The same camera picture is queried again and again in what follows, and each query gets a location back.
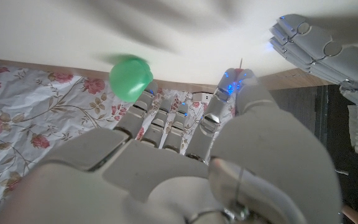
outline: white wall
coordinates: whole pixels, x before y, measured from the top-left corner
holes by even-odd
[[[134,54],[157,79],[217,84],[241,58],[259,76],[294,68],[268,44],[269,27],[289,13],[358,45],[355,0],[155,2],[0,0],[0,59],[107,72],[117,55]]]

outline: floral bedsheet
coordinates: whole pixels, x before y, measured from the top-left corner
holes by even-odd
[[[185,102],[190,108],[183,154],[208,106],[193,102],[192,97],[159,88],[137,139],[149,127],[161,101],[168,98],[172,105],[165,139],[179,104]],[[223,123],[233,116],[232,102],[227,104]],[[0,66],[0,204],[49,150],[90,129],[113,128],[131,105],[115,97],[104,80]]]

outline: green ball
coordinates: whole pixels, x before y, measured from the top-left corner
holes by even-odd
[[[135,102],[152,80],[149,65],[139,58],[119,62],[110,72],[112,91],[126,102]]]

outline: robotic hand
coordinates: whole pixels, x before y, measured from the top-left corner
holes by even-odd
[[[187,105],[161,149],[169,101],[134,139],[156,91],[151,83],[113,130],[47,154],[2,206],[0,223],[339,223],[328,153],[252,71],[224,73],[186,156],[178,152]],[[234,92],[238,116],[213,141]]]
[[[358,47],[343,47],[306,18],[289,14],[270,28],[273,48],[298,68],[340,85],[348,100],[358,104]]]

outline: wooden edge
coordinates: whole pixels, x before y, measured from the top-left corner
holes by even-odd
[[[41,65],[36,63],[14,62],[8,60],[0,60],[0,65],[8,65],[20,68],[31,68],[35,70],[42,70],[46,72],[71,73],[73,75],[80,75],[83,77],[99,78],[107,80],[109,78],[108,72],[100,72],[94,70],[87,70],[82,68],[70,68],[54,65]],[[286,88],[299,88],[308,86],[331,85],[332,83],[322,80],[318,77],[310,75],[298,68],[278,72],[272,75],[267,75],[259,78],[260,81],[267,87],[268,90],[280,90]],[[163,80],[154,80],[160,88],[169,90],[187,91],[190,93],[206,92],[213,93],[216,85],[194,84],[194,83],[178,83]]]
[[[259,80],[268,90],[333,85],[333,83],[310,75],[299,68],[260,77]]]

